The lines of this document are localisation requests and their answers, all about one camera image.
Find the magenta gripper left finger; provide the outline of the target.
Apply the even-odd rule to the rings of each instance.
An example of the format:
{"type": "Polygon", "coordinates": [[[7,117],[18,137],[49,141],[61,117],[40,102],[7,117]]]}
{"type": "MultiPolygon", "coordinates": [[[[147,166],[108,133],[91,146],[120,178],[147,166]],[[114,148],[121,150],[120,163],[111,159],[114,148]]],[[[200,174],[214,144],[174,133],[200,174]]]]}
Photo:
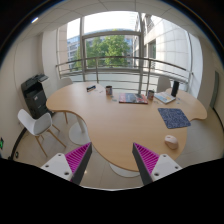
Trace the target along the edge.
{"type": "Polygon", "coordinates": [[[42,169],[79,185],[91,154],[92,143],[89,142],[67,154],[57,153],[42,166],[42,169]]]}

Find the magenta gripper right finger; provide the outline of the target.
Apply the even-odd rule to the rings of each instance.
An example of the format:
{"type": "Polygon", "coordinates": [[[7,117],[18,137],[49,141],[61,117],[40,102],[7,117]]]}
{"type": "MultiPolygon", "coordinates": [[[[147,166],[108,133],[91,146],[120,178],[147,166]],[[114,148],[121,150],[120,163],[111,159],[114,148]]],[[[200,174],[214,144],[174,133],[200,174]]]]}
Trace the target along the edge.
{"type": "Polygon", "coordinates": [[[132,153],[144,185],[181,170],[181,166],[167,154],[158,155],[140,144],[133,144],[132,153]]]}

